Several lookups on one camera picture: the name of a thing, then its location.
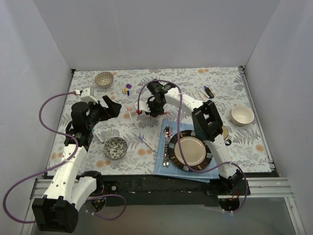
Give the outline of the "black purple highlighter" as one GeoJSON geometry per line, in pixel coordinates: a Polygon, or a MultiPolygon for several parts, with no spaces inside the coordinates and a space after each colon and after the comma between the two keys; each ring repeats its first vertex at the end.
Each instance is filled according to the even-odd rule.
{"type": "Polygon", "coordinates": [[[204,90],[210,99],[214,98],[213,93],[211,92],[211,90],[207,86],[204,87],[204,90]]]}

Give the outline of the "lilac capped white marker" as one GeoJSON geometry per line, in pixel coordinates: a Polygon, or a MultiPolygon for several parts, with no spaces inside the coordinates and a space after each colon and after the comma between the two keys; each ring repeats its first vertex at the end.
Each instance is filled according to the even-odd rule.
{"type": "Polygon", "coordinates": [[[144,136],[139,134],[138,138],[141,140],[143,144],[145,144],[152,152],[155,152],[156,150],[144,139],[144,136]]]}

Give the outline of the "green white marker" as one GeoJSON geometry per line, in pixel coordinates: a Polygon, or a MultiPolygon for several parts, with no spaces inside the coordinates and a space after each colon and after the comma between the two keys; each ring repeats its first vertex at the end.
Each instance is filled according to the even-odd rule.
{"type": "Polygon", "coordinates": [[[100,135],[93,130],[93,134],[97,137],[97,139],[99,140],[100,143],[104,144],[105,142],[103,141],[103,139],[100,137],[100,135]]]}

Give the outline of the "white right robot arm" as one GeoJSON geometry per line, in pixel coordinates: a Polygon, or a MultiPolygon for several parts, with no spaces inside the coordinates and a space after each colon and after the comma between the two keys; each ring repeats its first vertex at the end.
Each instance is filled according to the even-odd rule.
{"type": "Polygon", "coordinates": [[[185,159],[180,142],[180,134],[177,134],[179,151],[185,167],[194,173],[207,173],[218,170],[222,191],[226,194],[234,194],[242,181],[246,181],[245,174],[241,168],[231,161],[230,154],[223,139],[223,122],[216,105],[212,101],[199,101],[183,94],[178,85],[161,80],[152,80],[144,85],[154,98],[147,101],[148,110],[145,111],[152,117],[157,117],[164,112],[164,105],[169,104],[178,108],[177,130],[180,130],[180,113],[184,111],[192,117],[196,137],[204,142],[211,151],[216,166],[205,170],[204,168],[193,169],[185,159]]]}

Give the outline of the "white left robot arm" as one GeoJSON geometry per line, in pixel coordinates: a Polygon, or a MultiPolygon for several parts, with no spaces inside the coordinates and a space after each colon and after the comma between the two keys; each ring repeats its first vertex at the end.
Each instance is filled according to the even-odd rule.
{"type": "Polygon", "coordinates": [[[74,232],[79,210],[91,196],[104,196],[101,173],[86,171],[80,177],[80,164],[88,153],[93,139],[92,130],[101,121],[116,118],[121,104],[103,96],[106,107],[100,102],[77,102],[71,107],[71,122],[66,127],[61,166],[41,198],[35,198],[32,210],[39,230],[49,232],[74,232]]]}

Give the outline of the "pink capped white marker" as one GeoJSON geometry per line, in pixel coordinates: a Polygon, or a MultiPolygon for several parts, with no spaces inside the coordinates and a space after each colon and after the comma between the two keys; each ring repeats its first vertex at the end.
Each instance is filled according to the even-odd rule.
{"type": "Polygon", "coordinates": [[[133,117],[132,117],[132,113],[131,113],[131,110],[130,110],[129,107],[127,107],[127,112],[128,112],[129,117],[130,117],[131,124],[133,126],[135,126],[135,123],[134,123],[134,120],[133,120],[133,117]]]}

